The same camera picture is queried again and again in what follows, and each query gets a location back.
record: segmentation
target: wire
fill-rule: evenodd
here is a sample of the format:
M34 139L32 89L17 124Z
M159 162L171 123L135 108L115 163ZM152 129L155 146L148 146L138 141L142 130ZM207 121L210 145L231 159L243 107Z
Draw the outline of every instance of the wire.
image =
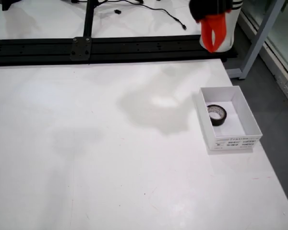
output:
M146 8L148 8L148 9L154 10L154 11L164 11L168 16L170 16L172 19L174 19L175 21L177 21L178 23L180 23L180 25L182 26L182 28L183 28L184 30L187 29L186 25L184 25L178 18L176 18L176 17L174 17L173 15L171 15L167 10L162 9L162 8L151 8L151 7L149 7L149 6L146 6L146 5L142 4L143 0L139 0L139 1L138 1L138 2L141 2L141 3L134 3L134 2L131 2L131 1L128 1L128 0L104 0L104 1L100 2L100 3L98 4L98 6L100 6L100 5L104 4L104 3L120 2L120 1L125 1L125 2L128 2L128 3L130 3L130 4L132 4L132 5L136 5L136 6L143 6L143 7L146 7Z

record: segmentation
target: white tabletop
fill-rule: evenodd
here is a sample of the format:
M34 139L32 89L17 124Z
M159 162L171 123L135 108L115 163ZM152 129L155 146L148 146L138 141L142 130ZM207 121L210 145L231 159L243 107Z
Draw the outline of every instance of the white tabletop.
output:
M187 26L162 11L129 3L107 3L95 10L92 37L196 35L201 27L191 17L188 0L145 0L147 6L164 8ZM86 3L70 0L22 0L8 11L0 5L0 39L73 38L83 35Z
M188 30L104 5L93 37L199 33L187 0L145 3ZM22 0L0 11L0 39L81 36L84 9ZM219 60L0 68L0 230L288 230L260 144L206 149L194 96L230 85Z

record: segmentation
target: tape roll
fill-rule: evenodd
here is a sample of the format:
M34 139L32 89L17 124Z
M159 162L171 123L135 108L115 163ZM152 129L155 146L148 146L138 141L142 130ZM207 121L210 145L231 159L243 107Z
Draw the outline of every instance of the tape roll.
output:
M213 126L220 126L224 124L227 117L227 112L223 107L216 104L211 104L207 106L207 110Z

